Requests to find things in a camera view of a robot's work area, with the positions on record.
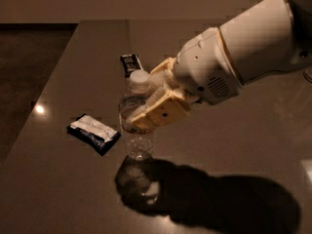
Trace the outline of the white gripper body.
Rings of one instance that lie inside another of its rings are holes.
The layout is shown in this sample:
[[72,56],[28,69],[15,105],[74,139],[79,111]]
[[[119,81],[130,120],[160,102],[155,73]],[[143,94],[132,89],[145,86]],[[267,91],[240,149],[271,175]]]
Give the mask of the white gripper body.
[[181,87],[209,104],[233,98],[242,88],[217,28],[184,44],[175,58],[174,77]]

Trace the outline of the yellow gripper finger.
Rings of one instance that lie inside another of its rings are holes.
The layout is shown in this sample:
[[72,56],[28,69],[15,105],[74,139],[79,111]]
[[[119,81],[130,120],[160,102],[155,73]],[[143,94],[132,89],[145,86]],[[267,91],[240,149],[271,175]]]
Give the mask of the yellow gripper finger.
[[150,71],[153,82],[171,82],[174,79],[175,58],[166,58]]
[[189,111],[186,92],[164,84],[127,117],[127,122],[141,130],[151,130],[179,121],[187,117]]

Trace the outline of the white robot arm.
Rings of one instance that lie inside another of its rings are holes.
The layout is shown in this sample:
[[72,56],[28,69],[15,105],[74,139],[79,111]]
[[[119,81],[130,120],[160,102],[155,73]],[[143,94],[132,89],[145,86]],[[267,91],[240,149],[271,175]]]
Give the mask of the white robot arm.
[[127,121],[149,130],[188,115],[196,100],[218,104],[269,73],[311,64],[312,0],[263,0],[184,44],[150,72],[154,92]]

